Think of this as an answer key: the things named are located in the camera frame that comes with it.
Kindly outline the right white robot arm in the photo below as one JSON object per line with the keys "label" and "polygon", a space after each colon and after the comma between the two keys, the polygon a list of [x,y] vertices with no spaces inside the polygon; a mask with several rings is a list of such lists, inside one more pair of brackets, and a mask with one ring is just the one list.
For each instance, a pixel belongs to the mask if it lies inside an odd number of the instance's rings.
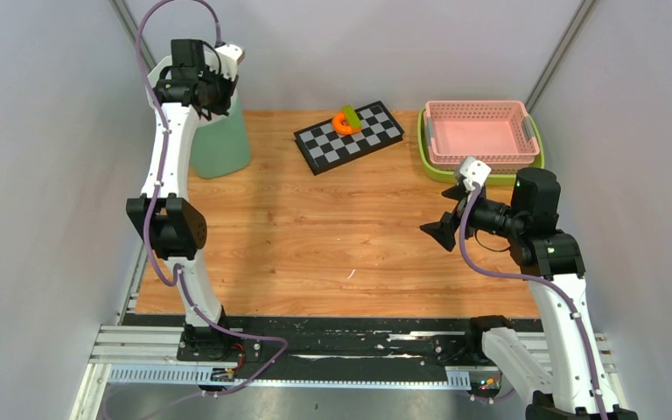
{"label": "right white robot arm", "polygon": [[[442,194],[455,208],[422,225],[444,249],[458,248],[481,275],[526,282],[540,313],[549,367],[522,345],[502,316],[472,320],[465,353],[476,365],[492,362],[526,404],[527,419],[635,419],[622,405],[596,348],[587,306],[585,264],[576,239],[557,226],[561,186],[548,170],[527,167],[515,175],[510,204],[487,197],[490,168],[467,159],[455,171],[456,185]],[[508,242],[517,273],[483,269],[472,261],[466,240],[478,232]]]}

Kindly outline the green plastic bin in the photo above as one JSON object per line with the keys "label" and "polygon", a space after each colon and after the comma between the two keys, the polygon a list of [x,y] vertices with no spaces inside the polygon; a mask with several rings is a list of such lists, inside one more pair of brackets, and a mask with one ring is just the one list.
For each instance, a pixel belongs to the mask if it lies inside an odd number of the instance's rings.
{"label": "green plastic bin", "polygon": [[238,172],[251,159],[241,103],[235,93],[227,115],[215,115],[210,123],[196,129],[190,164],[200,178],[214,179]]}

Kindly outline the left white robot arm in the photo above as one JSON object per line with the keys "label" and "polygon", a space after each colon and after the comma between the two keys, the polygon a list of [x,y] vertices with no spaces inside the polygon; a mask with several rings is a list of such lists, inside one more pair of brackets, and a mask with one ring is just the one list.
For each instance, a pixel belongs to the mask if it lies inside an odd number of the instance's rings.
{"label": "left white robot arm", "polygon": [[228,116],[244,57],[238,45],[174,39],[171,54],[143,73],[156,134],[149,173],[140,195],[127,200],[126,213],[150,262],[169,270],[163,283],[182,297],[181,361],[224,361],[236,342],[209,280],[207,222],[189,201],[187,180],[194,135]]}

